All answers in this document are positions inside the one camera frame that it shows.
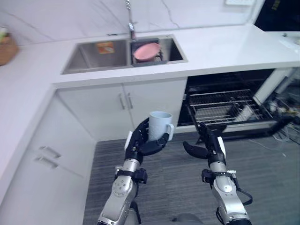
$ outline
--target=electrical outlet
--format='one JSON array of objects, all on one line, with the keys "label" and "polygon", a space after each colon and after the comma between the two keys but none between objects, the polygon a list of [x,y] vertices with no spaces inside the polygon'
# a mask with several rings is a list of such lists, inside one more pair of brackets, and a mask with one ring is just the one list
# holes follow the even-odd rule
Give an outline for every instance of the electrical outlet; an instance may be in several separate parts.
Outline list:
[{"label": "electrical outlet", "polygon": [[251,6],[255,0],[225,0],[227,5],[233,6]]}]

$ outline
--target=wire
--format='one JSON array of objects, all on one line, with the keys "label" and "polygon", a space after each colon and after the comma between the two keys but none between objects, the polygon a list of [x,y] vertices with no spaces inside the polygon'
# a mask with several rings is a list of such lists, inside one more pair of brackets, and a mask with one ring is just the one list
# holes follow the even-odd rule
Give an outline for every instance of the wire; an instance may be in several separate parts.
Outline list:
[{"label": "wire", "polygon": [[293,125],[292,123],[288,124],[287,127],[300,133],[300,127]]},{"label": "wire", "polygon": [[248,139],[248,141],[253,142],[253,143],[255,143],[255,144],[258,144],[258,145],[264,147],[265,149],[268,149],[268,150],[271,150],[271,151],[274,151],[274,150],[280,151],[280,150],[282,149],[283,145],[284,145],[284,142],[282,142],[282,144],[281,144],[281,146],[280,146],[279,149],[271,149],[271,148],[268,148],[267,146],[264,146],[263,144],[261,144],[261,143],[259,143],[259,142],[253,141],[253,140],[251,140],[251,139]]},{"label": "wire", "polygon": [[280,138],[277,138],[277,137],[275,136],[275,134],[274,134],[274,135],[273,135],[274,139],[277,140],[277,141],[279,141],[279,142],[288,142],[288,141],[290,140],[290,136],[289,136],[289,132],[288,132],[288,130],[287,130],[287,126],[284,127],[284,132],[285,132],[284,135],[286,136],[286,138],[282,138],[282,137],[280,136],[280,132],[283,132],[283,129],[280,130],[280,131],[278,132],[278,136],[279,136]]},{"label": "wire", "polygon": [[219,207],[217,207],[217,210],[216,210],[216,217],[217,217],[218,221],[219,221],[221,224],[224,225],[224,221],[223,221],[223,219],[222,219],[222,217],[221,217],[221,214],[220,214],[220,211],[219,211]]},{"label": "wire", "polygon": [[294,139],[292,139],[292,138],[290,138],[290,140],[292,141],[292,142],[295,142],[296,144],[298,144],[298,145],[300,145],[300,142],[296,142]]},{"label": "wire", "polygon": [[243,202],[243,205],[250,205],[253,202],[253,197],[251,194],[247,193],[246,191],[243,191],[242,189],[237,189],[237,191],[241,192],[244,195],[247,195],[250,199],[248,201]]},{"label": "wire", "polygon": [[276,99],[278,99],[279,101],[281,101],[282,104],[284,104],[288,109],[291,108],[287,103],[285,103],[281,98],[279,97],[275,97]]},{"label": "wire", "polygon": [[292,95],[292,96],[296,96],[296,97],[300,97],[300,95],[296,95],[296,94],[293,94],[293,93],[290,93],[290,92],[288,92],[287,94]]}]

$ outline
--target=wooden basket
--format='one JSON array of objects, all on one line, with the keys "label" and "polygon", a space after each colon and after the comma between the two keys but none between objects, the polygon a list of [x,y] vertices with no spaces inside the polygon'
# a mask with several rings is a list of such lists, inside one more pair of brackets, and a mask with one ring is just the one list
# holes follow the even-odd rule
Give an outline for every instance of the wooden basket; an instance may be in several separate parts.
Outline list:
[{"label": "wooden basket", "polygon": [[7,64],[18,50],[19,48],[11,36],[4,37],[0,43],[0,65]]}]

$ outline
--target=robotic hand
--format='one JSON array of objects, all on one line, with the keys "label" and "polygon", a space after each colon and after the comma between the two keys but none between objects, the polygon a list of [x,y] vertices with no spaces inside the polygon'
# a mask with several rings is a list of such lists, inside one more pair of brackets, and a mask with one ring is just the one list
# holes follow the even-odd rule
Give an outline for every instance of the robotic hand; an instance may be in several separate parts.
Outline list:
[{"label": "robotic hand", "polygon": [[[244,205],[251,204],[252,196],[241,190],[236,178],[236,171],[226,169],[226,152],[221,136],[200,123],[200,138],[206,148],[192,146],[183,142],[186,152],[196,158],[207,159],[210,170],[202,171],[202,181],[209,183],[219,207],[216,216],[224,225],[251,225]],[[239,191],[250,200],[242,203],[236,194]]]},{"label": "robotic hand", "polygon": [[168,142],[169,134],[164,133],[157,141],[148,142],[149,118],[145,119],[128,137],[125,146],[125,162],[116,166],[112,192],[100,213],[97,225],[138,225],[141,219],[134,198],[138,184],[147,183],[147,173],[139,169],[144,156],[161,151]]}]

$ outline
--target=white mug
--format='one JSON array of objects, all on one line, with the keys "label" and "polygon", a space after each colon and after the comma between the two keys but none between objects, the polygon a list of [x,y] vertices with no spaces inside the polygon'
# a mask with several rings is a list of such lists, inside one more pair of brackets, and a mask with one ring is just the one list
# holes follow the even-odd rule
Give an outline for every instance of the white mug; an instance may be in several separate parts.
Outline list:
[{"label": "white mug", "polygon": [[150,112],[149,116],[149,141],[158,140],[164,133],[169,134],[168,141],[172,140],[174,125],[172,124],[172,114],[163,111]]}]

